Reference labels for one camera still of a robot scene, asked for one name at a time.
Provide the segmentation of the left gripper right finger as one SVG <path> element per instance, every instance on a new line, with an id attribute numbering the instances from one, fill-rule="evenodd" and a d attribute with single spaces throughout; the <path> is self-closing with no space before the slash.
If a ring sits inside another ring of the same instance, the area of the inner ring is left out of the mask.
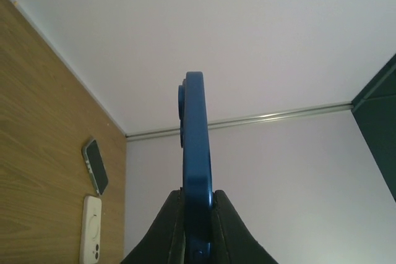
<path id="1" fill-rule="evenodd" d="M 276 263 L 255 240 L 226 193 L 213 194 L 212 263 Z"/>

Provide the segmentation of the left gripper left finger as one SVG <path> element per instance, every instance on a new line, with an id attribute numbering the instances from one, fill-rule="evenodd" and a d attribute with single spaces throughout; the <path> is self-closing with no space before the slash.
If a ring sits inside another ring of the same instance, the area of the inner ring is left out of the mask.
<path id="1" fill-rule="evenodd" d="M 173 190 L 142 240 L 122 263 L 184 263 L 184 200 Z"/>

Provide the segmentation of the blue phone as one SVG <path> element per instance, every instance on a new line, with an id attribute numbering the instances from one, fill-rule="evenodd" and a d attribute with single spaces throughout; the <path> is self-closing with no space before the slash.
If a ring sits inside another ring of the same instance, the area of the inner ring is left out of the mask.
<path id="1" fill-rule="evenodd" d="M 203 73 L 186 73 L 178 90 L 178 108 L 183 149 L 186 262 L 209 263 L 213 188 Z"/>

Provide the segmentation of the cream cased phone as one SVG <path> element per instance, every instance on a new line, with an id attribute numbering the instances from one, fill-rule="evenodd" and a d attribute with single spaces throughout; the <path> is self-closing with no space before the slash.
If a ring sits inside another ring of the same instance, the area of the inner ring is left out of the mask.
<path id="1" fill-rule="evenodd" d="M 100 259 L 101 209 L 100 198 L 84 197 L 79 263 L 98 263 Z"/>

